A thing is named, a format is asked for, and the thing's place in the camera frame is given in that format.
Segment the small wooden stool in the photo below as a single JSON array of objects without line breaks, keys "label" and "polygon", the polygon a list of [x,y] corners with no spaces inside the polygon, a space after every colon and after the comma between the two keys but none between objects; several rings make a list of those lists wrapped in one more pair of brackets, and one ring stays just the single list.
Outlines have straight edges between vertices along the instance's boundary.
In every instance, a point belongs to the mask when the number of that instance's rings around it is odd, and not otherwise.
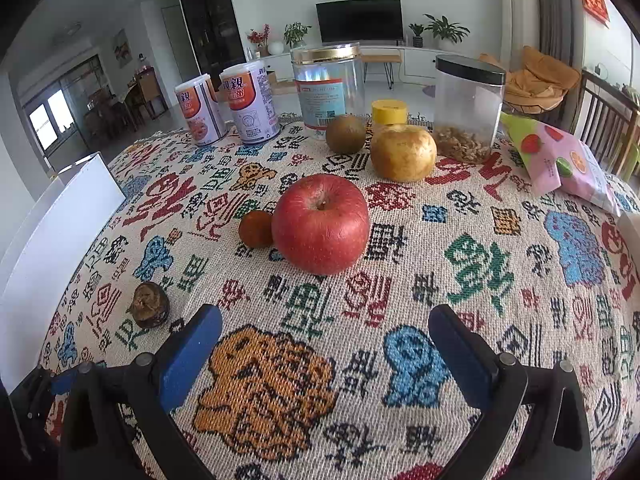
[{"label": "small wooden stool", "polygon": [[388,88],[392,88],[395,84],[394,64],[400,64],[402,57],[400,54],[364,54],[363,62],[363,80],[367,80],[369,66],[371,64],[381,64],[383,66]]}]

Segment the red wall hanging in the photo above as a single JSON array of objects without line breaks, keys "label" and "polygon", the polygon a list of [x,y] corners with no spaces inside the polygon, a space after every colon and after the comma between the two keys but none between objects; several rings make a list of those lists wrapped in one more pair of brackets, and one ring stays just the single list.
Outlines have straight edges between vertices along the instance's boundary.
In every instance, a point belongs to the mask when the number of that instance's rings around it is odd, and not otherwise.
[{"label": "red wall hanging", "polygon": [[582,0],[585,11],[602,24],[608,24],[608,7],[605,0]]}]

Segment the pink fruit snack bag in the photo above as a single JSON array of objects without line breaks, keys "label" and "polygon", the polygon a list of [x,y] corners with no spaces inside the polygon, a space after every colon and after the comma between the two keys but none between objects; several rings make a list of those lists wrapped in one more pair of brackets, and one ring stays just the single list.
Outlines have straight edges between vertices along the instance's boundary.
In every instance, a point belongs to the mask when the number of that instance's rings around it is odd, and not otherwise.
[{"label": "pink fruit snack bag", "polygon": [[500,125],[520,154],[536,194],[563,190],[614,217],[620,216],[620,206],[604,171],[590,148],[574,134],[506,113],[501,114]]}]

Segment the dark mangosteen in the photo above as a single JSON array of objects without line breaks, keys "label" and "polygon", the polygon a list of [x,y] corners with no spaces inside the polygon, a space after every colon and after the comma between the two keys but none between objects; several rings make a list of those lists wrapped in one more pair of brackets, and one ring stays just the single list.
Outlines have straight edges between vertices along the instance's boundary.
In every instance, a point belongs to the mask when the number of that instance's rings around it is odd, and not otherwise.
[{"label": "dark mangosteen", "polygon": [[153,282],[143,282],[134,291],[127,309],[140,328],[155,328],[165,323],[169,314],[166,292]]}]

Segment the wooden chair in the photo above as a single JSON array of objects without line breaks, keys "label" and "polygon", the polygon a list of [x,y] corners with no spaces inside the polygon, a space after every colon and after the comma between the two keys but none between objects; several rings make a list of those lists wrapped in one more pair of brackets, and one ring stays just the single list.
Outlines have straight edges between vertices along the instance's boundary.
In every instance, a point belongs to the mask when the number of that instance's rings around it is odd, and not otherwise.
[{"label": "wooden chair", "polygon": [[582,71],[570,132],[590,148],[597,162],[620,174],[637,136],[639,107],[622,89]]}]

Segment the red flower vase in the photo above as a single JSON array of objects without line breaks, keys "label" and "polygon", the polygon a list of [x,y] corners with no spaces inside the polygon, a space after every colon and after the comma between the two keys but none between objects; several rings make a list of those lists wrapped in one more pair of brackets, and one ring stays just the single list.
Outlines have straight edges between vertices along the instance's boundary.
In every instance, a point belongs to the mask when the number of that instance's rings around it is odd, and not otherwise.
[{"label": "red flower vase", "polygon": [[247,33],[247,40],[253,46],[257,55],[266,56],[268,54],[269,35],[269,24],[262,26],[262,29],[251,29]]}]

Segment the white foam box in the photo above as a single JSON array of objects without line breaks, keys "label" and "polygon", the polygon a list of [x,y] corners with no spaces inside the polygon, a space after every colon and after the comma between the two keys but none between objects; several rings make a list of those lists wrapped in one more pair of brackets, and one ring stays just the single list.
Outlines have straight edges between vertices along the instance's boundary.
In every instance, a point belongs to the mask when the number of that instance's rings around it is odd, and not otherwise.
[{"label": "white foam box", "polygon": [[66,286],[125,195],[99,153],[65,168],[36,201],[1,261],[1,381],[36,366]]}]

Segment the black television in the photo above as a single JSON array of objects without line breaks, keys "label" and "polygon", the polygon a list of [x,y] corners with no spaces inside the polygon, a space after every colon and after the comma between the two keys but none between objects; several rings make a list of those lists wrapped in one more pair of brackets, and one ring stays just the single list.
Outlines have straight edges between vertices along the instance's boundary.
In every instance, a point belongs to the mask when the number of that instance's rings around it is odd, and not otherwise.
[{"label": "black television", "polygon": [[320,37],[345,41],[404,40],[400,0],[340,0],[316,4]]}]

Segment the black glass cabinet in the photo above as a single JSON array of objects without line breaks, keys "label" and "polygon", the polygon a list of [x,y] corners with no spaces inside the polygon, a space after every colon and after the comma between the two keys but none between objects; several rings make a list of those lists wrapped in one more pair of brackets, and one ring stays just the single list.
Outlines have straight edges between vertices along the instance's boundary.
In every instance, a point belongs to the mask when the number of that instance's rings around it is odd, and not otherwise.
[{"label": "black glass cabinet", "polygon": [[198,68],[219,86],[219,76],[225,68],[245,62],[232,0],[180,3]]}]

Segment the orange label can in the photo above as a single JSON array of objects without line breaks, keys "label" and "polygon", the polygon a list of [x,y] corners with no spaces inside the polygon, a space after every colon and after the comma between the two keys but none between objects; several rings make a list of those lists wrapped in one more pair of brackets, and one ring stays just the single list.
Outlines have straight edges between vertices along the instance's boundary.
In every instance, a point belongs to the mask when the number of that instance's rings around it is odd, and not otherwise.
[{"label": "orange label can", "polygon": [[212,144],[228,133],[209,74],[178,84],[175,95],[197,146]]},{"label": "orange label can", "polygon": [[261,60],[226,68],[220,74],[232,120],[244,144],[266,142],[280,132],[272,91]]}]

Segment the gold lid clear jar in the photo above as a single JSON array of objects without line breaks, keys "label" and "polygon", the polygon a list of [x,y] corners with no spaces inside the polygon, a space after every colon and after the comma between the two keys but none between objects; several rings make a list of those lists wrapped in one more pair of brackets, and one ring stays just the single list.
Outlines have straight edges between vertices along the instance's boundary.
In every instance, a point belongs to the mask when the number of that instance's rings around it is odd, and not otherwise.
[{"label": "gold lid clear jar", "polygon": [[299,47],[291,63],[303,124],[323,139],[335,117],[364,114],[363,62],[358,42]]}]

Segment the covered standing air conditioner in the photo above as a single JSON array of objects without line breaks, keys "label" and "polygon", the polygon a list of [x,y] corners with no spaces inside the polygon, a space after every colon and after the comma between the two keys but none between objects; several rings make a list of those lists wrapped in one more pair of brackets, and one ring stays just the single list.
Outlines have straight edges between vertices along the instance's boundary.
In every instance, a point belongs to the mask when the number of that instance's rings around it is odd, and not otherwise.
[{"label": "covered standing air conditioner", "polygon": [[515,72],[522,66],[523,49],[539,48],[539,0],[501,0],[501,65]]}]

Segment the black lid clear jar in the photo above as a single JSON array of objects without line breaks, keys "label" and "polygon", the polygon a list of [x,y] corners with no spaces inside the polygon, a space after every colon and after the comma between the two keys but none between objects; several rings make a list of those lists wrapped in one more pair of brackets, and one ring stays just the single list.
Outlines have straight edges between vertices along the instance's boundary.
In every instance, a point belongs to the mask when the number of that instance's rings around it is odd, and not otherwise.
[{"label": "black lid clear jar", "polygon": [[442,156],[484,164],[502,110],[506,71],[457,54],[435,58],[433,136]]}]

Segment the patterned woven tablecloth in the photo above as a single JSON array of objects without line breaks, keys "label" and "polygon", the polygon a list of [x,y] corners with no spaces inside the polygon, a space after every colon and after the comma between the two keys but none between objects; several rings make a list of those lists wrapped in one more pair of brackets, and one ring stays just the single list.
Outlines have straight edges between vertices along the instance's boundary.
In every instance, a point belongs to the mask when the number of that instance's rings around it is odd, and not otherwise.
[{"label": "patterned woven tablecloth", "polygon": [[[536,196],[506,138],[483,165],[440,158],[402,184],[367,151],[334,154],[283,121],[262,145],[171,132],[118,155],[125,203],[67,285],[40,363],[126,364],[216,304],[222,334],[175,412],[214,477],[431,479],[477,419],[428,336],[431,308],[449,304],[495,351],[574,365],[591,474],[608,478],[639,434],[639,271],[612,214]],[[239,238],[244,214],[312,174],[349,180],[369,208],[366,249],[333,276]],[[161,326],[127,312],[143,282],[166,292]]]}]

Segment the yellow pear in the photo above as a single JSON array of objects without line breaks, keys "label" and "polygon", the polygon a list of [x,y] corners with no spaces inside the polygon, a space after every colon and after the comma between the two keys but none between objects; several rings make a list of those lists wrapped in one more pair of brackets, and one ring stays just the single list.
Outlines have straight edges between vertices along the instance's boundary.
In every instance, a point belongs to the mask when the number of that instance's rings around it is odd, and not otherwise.
[{"label": "yellow pear", "polygon": [[436,158],[437,146],[431,133],[419,126],[386,126],[371,139],[373,168],[386,180],[421,181],[433,172]]}]

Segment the small dark red fruit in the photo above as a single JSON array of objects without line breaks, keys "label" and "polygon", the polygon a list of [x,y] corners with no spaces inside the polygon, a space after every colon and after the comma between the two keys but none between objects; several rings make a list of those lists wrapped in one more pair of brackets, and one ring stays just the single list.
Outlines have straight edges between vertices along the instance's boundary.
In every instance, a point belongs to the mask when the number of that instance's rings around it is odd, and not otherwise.
[{"label": "small dark red fruit", "polygon": [[244,214],[239,225],[239,237],[249,248],[267,248],[272,245],[272,215],[263,210]]}]

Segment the red apple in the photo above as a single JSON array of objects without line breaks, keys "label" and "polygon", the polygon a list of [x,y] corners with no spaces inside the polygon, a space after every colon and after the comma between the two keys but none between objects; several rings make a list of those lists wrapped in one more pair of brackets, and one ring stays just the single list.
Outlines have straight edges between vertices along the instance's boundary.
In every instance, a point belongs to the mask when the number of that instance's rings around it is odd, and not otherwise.
[{"label": "red apple", "polygon": [[271,220],[273,244],[286,261],[310,274],[353,266],[369,239],[369,209],[360,188],[334,174],[313,174],[280,197]]}]

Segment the grey curtain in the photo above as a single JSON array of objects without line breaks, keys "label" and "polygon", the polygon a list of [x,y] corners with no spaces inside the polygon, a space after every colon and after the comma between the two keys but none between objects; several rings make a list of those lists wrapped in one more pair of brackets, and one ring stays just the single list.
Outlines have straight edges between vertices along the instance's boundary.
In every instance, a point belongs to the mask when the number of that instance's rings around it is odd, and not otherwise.
[{"label": "grey curtain", "polygon": [[539,0],[539,50],[576,70],[582,69],[582,0]]}]

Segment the right orange label can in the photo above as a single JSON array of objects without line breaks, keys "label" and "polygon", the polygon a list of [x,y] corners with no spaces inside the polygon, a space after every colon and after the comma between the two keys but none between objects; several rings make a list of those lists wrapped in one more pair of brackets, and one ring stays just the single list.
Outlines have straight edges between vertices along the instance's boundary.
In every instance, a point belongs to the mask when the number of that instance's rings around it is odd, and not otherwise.
[{"label": "right orange label can", "polygon": [[232,120],[244,144],[266,142],[280,132],[272,91],[261,60],[226,68],[220,74]]}]

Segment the brown kiwi fruit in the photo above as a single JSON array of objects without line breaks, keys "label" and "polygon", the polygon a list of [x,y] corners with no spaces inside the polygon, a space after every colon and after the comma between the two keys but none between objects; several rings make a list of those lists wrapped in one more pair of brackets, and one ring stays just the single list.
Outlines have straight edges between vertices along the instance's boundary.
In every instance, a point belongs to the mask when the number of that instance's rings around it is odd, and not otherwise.
[{"label": "brown kiwi fruit", "polygon": [[366,140],[366,126],[360,117],[335,117],[326,127],[326,144],[336,154],[355,154]]}]

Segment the potted green plant left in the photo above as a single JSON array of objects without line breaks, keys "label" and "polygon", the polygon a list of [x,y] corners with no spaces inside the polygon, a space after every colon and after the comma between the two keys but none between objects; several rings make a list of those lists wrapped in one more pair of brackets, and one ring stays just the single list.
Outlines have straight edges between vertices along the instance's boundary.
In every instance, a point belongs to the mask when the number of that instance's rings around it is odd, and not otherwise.
[{"label": "potted green plant left", "polygon": [[301,22],[286,24],[283,33],[285,44],[290,50],[303,47],[306,44],[305,38],[310,30],[310,25],[305,25]]}]

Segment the small yellow lid jar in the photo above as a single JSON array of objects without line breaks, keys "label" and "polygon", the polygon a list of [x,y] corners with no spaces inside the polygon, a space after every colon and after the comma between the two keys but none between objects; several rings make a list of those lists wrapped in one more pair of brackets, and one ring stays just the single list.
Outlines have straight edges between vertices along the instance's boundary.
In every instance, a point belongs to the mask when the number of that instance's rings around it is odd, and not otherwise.
[{"label": "small yellow lid jar", "polygon": [[380,99],[371,103],[372,122],[381,126],[405,125],[408,105],[401,100]]}]

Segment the left orange label can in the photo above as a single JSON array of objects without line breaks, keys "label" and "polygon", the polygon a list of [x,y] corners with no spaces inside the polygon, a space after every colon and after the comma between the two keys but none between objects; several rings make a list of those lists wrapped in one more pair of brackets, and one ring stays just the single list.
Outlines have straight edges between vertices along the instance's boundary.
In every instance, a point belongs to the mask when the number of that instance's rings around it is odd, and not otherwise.
[{"label": "left orange label can", "polygon": [[212,144],[228,133],[209,74],[178,84],[175,95],[197,146]]}]

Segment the orange cushion chair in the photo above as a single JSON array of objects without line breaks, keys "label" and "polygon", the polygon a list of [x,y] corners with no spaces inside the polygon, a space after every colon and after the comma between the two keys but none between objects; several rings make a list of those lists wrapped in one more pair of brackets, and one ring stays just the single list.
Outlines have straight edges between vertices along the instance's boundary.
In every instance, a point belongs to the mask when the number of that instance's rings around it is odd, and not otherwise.
[{"label": "orange cushion chair", "polygon": [[522,49],[522,66],[506,72],[503,101],[527,115],[551,112],[575,89],[580,73],[573,67],[531,46]]}]

